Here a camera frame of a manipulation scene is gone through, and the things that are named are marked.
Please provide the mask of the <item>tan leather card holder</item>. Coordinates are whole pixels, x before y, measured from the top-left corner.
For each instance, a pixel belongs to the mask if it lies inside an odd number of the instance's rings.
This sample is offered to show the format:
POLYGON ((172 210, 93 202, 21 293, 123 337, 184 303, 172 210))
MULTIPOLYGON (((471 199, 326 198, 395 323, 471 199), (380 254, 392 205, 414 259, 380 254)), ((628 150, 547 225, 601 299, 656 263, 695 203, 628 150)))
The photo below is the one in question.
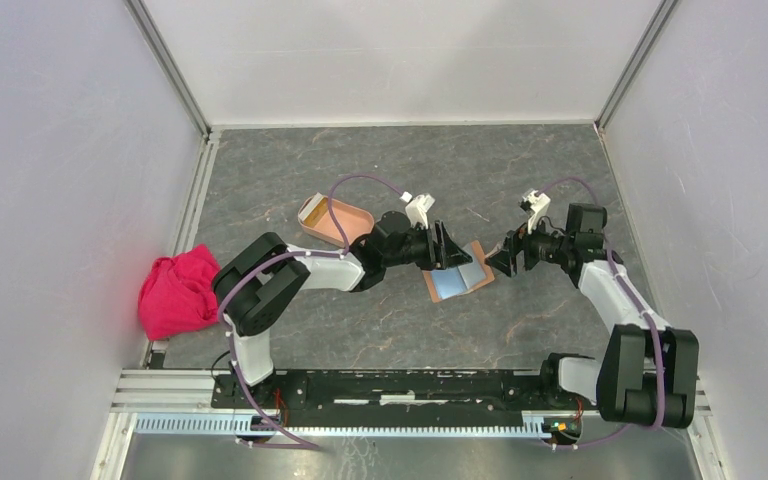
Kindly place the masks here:
POLYGON ((445 270, 423 272, 433 303, 470 294, 495 280, 492 268, 485 263, 486 254, 478 240, 465 245, 463 249, 471 256, 471 263, 445 270))

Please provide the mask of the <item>blue credit card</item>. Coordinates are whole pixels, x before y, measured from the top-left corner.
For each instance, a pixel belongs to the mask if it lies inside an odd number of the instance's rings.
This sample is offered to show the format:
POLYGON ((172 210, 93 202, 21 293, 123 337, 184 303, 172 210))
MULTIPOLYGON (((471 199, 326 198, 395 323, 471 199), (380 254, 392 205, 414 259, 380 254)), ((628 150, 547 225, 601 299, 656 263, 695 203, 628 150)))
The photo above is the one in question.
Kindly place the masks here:
POLYGON ((430 272, 432 285, 440 300, 469 293, 477 288, 481 282, 489 279, 483 263, 477 259, 474 245, 465 245, 463 249, 472 256, 472 263, 457 268, 430 272))

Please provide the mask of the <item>pink oval tray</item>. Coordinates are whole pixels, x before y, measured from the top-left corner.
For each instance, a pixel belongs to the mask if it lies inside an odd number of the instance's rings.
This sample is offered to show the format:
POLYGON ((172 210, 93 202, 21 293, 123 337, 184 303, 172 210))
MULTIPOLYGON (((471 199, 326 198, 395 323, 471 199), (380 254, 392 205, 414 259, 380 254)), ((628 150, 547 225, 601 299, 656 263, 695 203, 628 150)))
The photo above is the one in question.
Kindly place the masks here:
MULTIPOLYGON (((334 200, 333 212, 349 243, 368 234, 373 229, 375 220, 371 213, 353 205, 334 200)), ((305 200, 297 214, 301 228, 309 235, 338 247, 345 242, 328 209, 328 198, 316 193, 305 200)))

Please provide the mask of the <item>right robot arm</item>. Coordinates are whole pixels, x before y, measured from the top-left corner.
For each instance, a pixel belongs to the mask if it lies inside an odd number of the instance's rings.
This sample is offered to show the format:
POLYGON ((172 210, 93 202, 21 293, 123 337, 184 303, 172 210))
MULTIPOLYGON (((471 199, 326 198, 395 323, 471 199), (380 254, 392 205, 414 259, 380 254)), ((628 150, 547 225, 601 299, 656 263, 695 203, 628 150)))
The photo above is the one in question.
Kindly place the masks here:
POLYGON ((572 203, 565 227, 556 229, 546 215, 548 205, 545 195, 522 200, 526 221, 509 231, 485 262, 508 277, 540 263, 560 267, 610 337, 599 359, 550 355, 537 382, 540 400, 562 408, 578 395, 609 422, 689 427, 696 399, 696 335, 672 327, 642 298, 609 246, 605 208, 572 203))

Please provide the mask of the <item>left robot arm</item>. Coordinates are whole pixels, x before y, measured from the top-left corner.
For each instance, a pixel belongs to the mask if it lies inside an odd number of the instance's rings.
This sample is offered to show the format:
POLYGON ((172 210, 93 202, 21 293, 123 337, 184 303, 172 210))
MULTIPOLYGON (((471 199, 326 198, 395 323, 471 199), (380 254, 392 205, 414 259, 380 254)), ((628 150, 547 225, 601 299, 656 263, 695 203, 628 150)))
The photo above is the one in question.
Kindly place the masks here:
POLYGON ((347 252, 301 248, 275 232, 262 234, 212 281, 218 319, 226 329, 231 367, 238 377, 236 394, 255 408, 272 399, 270 330, 299 292, 363 292, 380 283, 392 267, 439 271, 473 260, 441 221, 423 226, 396 211, 385 213, 347 252))

